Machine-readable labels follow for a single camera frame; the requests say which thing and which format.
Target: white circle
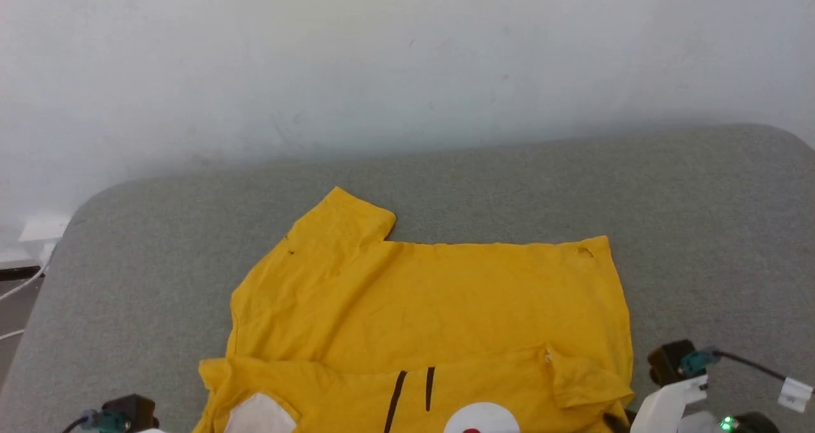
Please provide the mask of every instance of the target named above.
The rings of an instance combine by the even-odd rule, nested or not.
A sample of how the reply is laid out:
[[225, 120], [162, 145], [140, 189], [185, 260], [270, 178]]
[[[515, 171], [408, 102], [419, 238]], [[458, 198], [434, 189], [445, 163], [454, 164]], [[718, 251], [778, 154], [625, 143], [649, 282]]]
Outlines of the white circle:
[[521, 427], [515, 416], [504, 406], [495, 403], [467, 404], [448, 420], [444, 433], [463, 433], [474, 428], [480, 433], [519, 433]]

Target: white patch on shirt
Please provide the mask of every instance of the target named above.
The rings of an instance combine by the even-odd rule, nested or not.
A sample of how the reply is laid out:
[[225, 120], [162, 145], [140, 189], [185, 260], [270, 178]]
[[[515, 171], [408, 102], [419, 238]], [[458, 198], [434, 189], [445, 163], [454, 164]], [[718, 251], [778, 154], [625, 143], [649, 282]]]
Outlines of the white patch on shirt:
[[292, 433], [296, 426], [292, 416], [274, 399], [256, 393], [229, 413], [223, 433]]
[[515, 416], [504, 406], [495, 403], [474, 403], [462, 407], [448, 420], [444, 433], [519, 433], [521, 427]]

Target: white cable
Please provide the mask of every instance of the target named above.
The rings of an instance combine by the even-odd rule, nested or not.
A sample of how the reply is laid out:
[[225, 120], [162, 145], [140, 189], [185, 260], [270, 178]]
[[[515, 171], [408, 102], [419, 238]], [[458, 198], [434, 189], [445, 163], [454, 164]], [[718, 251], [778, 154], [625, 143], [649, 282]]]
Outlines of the white cable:
[[31, 277], [30, 279], [26, 280], [25, 282], [15, 286], [11, 290], [7, 291], [6, 293], [3, 294], [3, 296], [0, 296], [0, 301], [2, 301], [3, 299], [6, 299], [7, 297], [11, 296], [14, 293], [17, 293], [20, 290], [23, 290], [23, 288], [28, 286], [31, 282], [33, 282], [34, 280], [37, 280], [38, 278], [40, 278], [41, 274], [43, 274], [46, 271], [46, 267], [48, 267], [48, 262], [47, 261], [45, 262], [45, 264], [43, 264], [43, 267], [41, 267], [40, 270], [37, 271], [36, 274], [34, 274], [33, 277]]
[[7, 337], [17, 336], [17, 334], [23, 334], [23, 331], [25, 331], [25, 330], [24, 329], [18, 329], [17, 331], [9, 332], [9, 334], [3, 334], [3, 336], [0, 336], [0, 341], [6, 339]]

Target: white tag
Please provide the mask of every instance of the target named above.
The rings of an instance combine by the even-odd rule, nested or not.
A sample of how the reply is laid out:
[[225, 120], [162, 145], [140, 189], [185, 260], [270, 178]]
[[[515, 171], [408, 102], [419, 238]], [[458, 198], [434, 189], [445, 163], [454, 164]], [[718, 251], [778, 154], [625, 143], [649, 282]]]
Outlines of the white tag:
[[781, 395], [778, 396], [778, 404], [803, 413], [811, 397], [812, 387], [793, 378], [786, 378], [784, 386], [781, 387]]

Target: black cable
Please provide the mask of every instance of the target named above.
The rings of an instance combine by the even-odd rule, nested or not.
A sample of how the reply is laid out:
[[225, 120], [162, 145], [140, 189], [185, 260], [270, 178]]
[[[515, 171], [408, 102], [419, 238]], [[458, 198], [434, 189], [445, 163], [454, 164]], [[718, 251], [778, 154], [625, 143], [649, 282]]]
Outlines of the black cable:
[[739, 357], [738, 355], [734, 355], [734, 354], [732, 354], [730, 352], [725, 352], [725, 351], [713, 351], [711, 353], [713, 354], [713, 357], [722, 357], [722, 358], [727, 358], [728, 360], [737, 361], [738, 363], [746, 364], [747, 366], [750, 366], [753, 369], [757, 369], [757, 370], [765, 373], [768, 376], [771, 376], [773, 378], [777, 378], [779, 381], [786, 381], [786, 376], [783, 375], [782, 373], [778, 373], [778, 372], [776, 372], [774, 370], [769, 369], [766, 366], [763, 366], [762, 364], [758, 364], [758, 363], [756, 363], [754, 361], [750, 361], [747, 358], [742, 358], [742, 357]]
[[79, 427], [79, 425], [81, 425], [81, 424], [84, 424], [85, 421], [87, 421], [87, 420], [88, 420], [88, 418], [86, 416], [83, 416], [82, 418], [76, 419], [75, 421], [71, 422], [71, 424], [68, 425], [67, 428], [62, 430], [62, 433], [70, 433], [71, 430], [73, 430], [76, 427]]

